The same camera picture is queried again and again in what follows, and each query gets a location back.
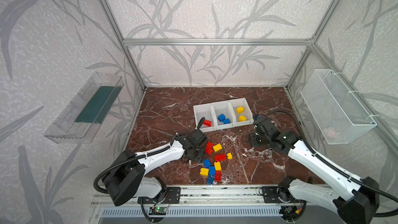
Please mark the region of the blue lego brick top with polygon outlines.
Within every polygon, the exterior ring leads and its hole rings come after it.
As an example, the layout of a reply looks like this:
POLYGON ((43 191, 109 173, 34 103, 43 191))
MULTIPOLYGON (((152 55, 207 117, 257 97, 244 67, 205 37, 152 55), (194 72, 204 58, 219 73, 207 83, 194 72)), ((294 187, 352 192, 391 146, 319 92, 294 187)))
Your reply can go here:
POLYGON ((224 114, 221 114, 221 115, 219 115, 218 116, 218 120, 220 121, 220 122, 223 122, 224 120, 225 120, 225 115, 224 114))

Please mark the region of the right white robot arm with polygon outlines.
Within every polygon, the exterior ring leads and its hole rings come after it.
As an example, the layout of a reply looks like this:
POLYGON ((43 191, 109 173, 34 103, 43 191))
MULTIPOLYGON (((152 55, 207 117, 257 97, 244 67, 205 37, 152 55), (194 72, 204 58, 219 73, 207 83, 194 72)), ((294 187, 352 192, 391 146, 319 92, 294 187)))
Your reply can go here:
POLYGON ((361 178, 339 167, 315 151, 307 140, 289 130, 279 131, 267 116, 257 115, 251 140, 299 162, 321 178, 328 187, 286 177, 276 190, 277 198, 290 203, 310 202, 336 213, 347 224, 369 224, 373 218, 396 216, 398 211, 379 213, 381 196, 397 202, 398 198, 380 190, 378 182, 361 178))

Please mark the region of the red lego brick long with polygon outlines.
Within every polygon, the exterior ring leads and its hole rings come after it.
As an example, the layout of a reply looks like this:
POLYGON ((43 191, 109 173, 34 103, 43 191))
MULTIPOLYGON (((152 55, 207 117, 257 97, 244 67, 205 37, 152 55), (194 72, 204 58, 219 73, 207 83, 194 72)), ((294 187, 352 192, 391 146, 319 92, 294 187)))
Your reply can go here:
POLYGON ((207 127, 211 127, 212 126, 212 122, 205 119, 203 125, 207 126, 207 127))

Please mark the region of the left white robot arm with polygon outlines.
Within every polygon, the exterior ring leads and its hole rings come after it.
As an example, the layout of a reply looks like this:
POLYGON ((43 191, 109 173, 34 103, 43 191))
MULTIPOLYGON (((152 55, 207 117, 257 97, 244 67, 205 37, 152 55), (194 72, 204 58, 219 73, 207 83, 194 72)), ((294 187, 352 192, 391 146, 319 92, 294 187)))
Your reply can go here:
POLYGON ((108 194, 115 206, 131 198, 140 198, 142 203, 145 198, 161 202, 167 195, 166 184, 159 177, 146 175, 175 160, 202 162, 207 142, 207 136, 195 129, 186 134, 177 133, 169 143, 148 151, 126 150, 94 179, 93 188, 108 194))

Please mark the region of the red lego brick small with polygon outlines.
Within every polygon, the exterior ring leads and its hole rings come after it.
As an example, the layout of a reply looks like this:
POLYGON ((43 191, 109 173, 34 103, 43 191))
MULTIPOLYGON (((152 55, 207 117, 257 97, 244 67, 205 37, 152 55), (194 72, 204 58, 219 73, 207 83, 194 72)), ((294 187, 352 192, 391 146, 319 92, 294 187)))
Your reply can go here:
POLYGON ((207 142, 206 147, 208 148, 212 148, 214 146, 214 144, 212 142, 207 142))

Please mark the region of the yellow six-stud lego brick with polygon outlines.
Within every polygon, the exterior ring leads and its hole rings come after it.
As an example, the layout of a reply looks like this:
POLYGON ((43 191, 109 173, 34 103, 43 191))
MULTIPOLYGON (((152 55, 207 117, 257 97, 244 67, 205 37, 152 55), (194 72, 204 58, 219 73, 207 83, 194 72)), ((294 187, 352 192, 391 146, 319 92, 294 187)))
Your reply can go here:
POLYGON ((219 152, 223 149, 221 144, 214 145, 213 147, 214 152, 219 152))

